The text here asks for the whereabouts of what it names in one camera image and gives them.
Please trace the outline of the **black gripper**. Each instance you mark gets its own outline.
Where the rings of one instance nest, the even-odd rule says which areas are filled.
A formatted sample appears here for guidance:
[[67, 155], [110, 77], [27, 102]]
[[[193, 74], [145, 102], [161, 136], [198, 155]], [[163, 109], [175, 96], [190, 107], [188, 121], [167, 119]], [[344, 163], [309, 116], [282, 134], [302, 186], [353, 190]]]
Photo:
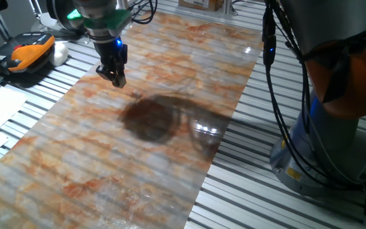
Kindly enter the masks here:
[[128, 45], [124, 44], [120, 37], [108, 43], [94, 43], [97, 53], [100, 55], [101, 63], [108, 64], [110, 60], [115, 61], [114, 74], [107, 66], [101, 64], [97, 66], [95, 72], [117, 88], [126, 85], [125, 66], [128, 58]]

